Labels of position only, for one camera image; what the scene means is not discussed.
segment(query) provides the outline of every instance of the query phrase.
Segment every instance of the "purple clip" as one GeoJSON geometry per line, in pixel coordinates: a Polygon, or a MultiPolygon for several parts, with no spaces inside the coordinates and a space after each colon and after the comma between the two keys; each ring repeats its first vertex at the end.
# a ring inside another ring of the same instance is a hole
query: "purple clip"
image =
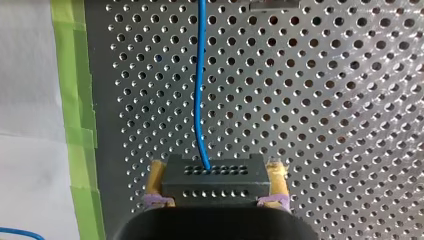
{"type": "Polygon", "coordinates": [[[267,202],[278,202],[281,204],[281,209],[290,212],[290,197],[286,194],[274,194],[259,198],[258,206],[264,206],[267,202]]]}
{"type": "Polygon", "coordinates": [[[146,208],[154,207],[154,205],[163,205],[165,207],[168,203],[174,203],[174,199],[162,197],[159,194],[145,194],[141,197],[141,201],[146,208]]]}

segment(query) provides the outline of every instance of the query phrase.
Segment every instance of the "metal surface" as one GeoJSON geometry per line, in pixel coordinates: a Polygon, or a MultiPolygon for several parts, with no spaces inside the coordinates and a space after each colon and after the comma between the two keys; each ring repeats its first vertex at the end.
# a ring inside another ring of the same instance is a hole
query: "metal surface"
{"type": "Polygon", "coordinates": [[[201,162],[171,155],[162,180],[162,195],[173,197],[177,206],[253,206],[269,195],[270,182],[263,157],[201,162]]]}
{"type": "MultiPolygon", "coordinates": [[[[323,239],[422,239],[423,5],[209,3],[209,155],[284,160],[294,213],[323,239]]],[[[86,2],[108,236],[140,207],[150,159],[198,161],[196,15],[180,0],[86,2]]]]}
{"type": "Polygon", "coordinates": [[[252,12],[259,11],[282,11],[288,8],[298,8],[300,0],[273,0],[273,1],[252,1],[249,10],[252,12]]]}

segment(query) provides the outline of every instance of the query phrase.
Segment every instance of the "blue wire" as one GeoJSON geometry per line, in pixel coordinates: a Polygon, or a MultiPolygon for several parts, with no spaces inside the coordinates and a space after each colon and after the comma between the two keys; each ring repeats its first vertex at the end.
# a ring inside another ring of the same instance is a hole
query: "blue wire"
{"type": "Polygon", "coordinates": [[[198,14],[198,33],[197,33],[197,66],[196,66],[196,82],[194,89],[194,132],[196,134],[197,147],[199,148],[200,157],[203,167],[207,170],[211,168],[209,163],[208,152],[202,139],[202,125],[200,123],[202,103],[202,80],[203,65],[205,61],[205,42],[206,42],[206,0],[197,0],[199,3],[198,14]]]}
{"type": "Polygon", "coordinates": [[[22,236],[25,236],[25,237],[34,238],[34,239],[37,239],[37,240],[44,240],[44,238],[42,236],[40,236],[36,233],[28,232],[28,231],[24,231],[24,230],[20,230],[20,229],[0,227],[0,233],[10,233],[10,234],[22,235],[22,236]]]}

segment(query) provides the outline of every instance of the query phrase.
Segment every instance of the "blue wire end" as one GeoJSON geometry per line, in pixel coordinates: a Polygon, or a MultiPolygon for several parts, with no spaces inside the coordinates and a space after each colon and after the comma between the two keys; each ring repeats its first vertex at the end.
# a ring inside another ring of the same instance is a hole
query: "blue wire end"
{"type": "Polygon", "coordinates": [[[197,65],[196,65],[196,82],[194,89],[194,132],[196,134],[197,146],[199,148],[200,158],[203,167],[206,170],[211,169],[209,163],[208,152],[202,139],[202,124],[200,123],[202,103],[202,81],[203,81],[203,65],[205,61],[205,42],[206,42],[206,0],[198,0],[198,33],[197,33],[197,65]]]}
{"type": "Polygon", "coordinates": [[[30,237],[36,240],[44,240],[44,238],[36,233],[28,232],[25,230],[20,229],[14,229],[14,228],[3,228],[0,227],[0,233],[9,233],[9,234],[15,234],[15,235],[21,235],[25,237],[30,237]]]}

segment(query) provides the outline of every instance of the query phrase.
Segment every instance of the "metal sheet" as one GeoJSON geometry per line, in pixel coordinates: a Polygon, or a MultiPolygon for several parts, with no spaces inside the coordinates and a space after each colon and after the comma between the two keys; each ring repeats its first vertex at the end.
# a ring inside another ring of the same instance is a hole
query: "metal sheet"
{"type": "MultiPolygon", "coordinates": [[[[424,1],[207,5],[203,129],[213,159],[290,166],[292,207],[323,239],[420,239],[424,1]]],[[[86,2],[108,236],[137,212],[149,163],[198,159],[196,2],[86,2]]]]}

